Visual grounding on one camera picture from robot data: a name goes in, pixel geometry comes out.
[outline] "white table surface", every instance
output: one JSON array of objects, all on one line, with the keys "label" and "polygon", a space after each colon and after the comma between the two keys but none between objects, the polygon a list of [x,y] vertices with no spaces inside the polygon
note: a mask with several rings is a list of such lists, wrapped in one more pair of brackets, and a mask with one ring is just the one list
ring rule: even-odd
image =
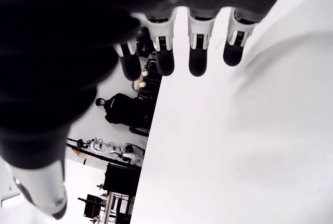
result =
[{"label": "white table surface", "polygon": [[196,78],[178,10],[131,223],[333,223],[331,0],[280,0],[234,68],[228,14]]}]

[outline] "robotic arm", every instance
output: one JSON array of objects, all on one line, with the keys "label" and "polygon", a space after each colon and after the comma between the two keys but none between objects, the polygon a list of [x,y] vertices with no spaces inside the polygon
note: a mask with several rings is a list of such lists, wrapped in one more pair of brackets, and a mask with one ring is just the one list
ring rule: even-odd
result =
[{"label": "robotic arm", "polygon": [[135,144],[125,143],[125,144],[116,144],[114,142],[105,143],[97,140],[88,144],[90,148],[96,153],[102,153],[107,155],[117,155],[122,158],[124,161],[133,161],[134,163],[142,164],[145,150]]},{"label": "robotic arm", "polygon": [[[93,103],[97,84],[112,73],[118,59],[128,79],[140,76],[135,45],[140,21],[132,13],[143,16],[158,70],[170,75],[176,8],[186,6],[189,69],[201,76],[220,9],[233,7],[223,59],[237,65],[255,25],[275,2],[0,0],[0,155],[25,198],[55,219],[65,214],[64,159],[71,123]],[[124,146],[122,157],[140,159],[135,148]]]}]

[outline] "black cable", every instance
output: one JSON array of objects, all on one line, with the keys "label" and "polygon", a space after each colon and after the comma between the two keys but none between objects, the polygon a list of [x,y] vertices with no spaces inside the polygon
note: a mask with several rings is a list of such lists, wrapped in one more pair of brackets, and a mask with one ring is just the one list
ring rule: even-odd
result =
[{"label": "black cable", "polygon": [[71,145],[69,143],[66,143],[66,146],[74,149],[74,150],[77,150],[77,151],[80,151],[81,153],[84,153],[84,154],[87,154],[87,155],[91,155],[95,158],[98,158],[100,160],[103,160],[103,161],[106,161],[106,162],[109,162],[109,163],[114,163],[114,164],[117,164],[117,165],[121,165],[123,167],[129,167],[129,168],[132,168],[132,169],[136,169],[136,170],[141,170],[141,167],[137,166],[137,165],[134,165],[134,164],[128,164],[128,163],[123,163],[123,162],[120,162],[118,160],[115,160],[115,159],[112,159],[112,158],[108,158],[108,157],[105,157],[105,156],[102,156],[102,155],[96,155],[92,152],[88,152],[86,150],[82,150],[82,149],[79,149],[78,147],[75,147],[74,145]]},{"label": "black cable", "polygon": [[78,142],[78,140],[74,140],[74,139],[71,139],[71,138],[67,138],[67,140],[72,141],[72,142]]}]

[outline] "black fingertip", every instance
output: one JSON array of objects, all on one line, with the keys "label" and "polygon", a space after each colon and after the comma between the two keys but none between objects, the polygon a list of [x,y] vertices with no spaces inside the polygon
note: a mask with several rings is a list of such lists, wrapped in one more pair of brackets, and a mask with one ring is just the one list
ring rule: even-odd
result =
[{"label": "black fingertip", "polygon": [[124,55],[119,59],[124,75],[128,80],[135,81],[140,78],[141,65],[137,52],[134,55]]},{"label": "black fingertip", "polygon": [[156,52],[157,70],[163,76],[169,76],[175,69],[173,51],[161,50]]},{"label": "black fingertip", "polygon": [[241,56],[243,55],[243,47],[240,46],[231,46],[228,41],[225,42],[223,60],[230,66],[234,67],[238,65],[241,61]]},{"label": "black fingertip", "polygon": [[193,76],[202,76],[207,68],[207,50],[190,48],[188,66]]},{"label": "black fingertip", "polygon": [[67,202],[66,202],[65,206],[62,208],[62,210],[60,210],[59,212],[53,214],[53,217],[56,220],[60,220],[65,215],[66,209],[67,209]]}]

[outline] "robotic finger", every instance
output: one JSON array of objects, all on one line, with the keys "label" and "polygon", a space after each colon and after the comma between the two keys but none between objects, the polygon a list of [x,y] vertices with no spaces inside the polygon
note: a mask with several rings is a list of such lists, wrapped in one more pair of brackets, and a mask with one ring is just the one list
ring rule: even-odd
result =
[{"label": "robotic finger", "polygon": [[223,53],[223,60],[227,65],[234,67],[240,63],[245,43],[260,21],[261,17],[258,15],[232,8]]}]

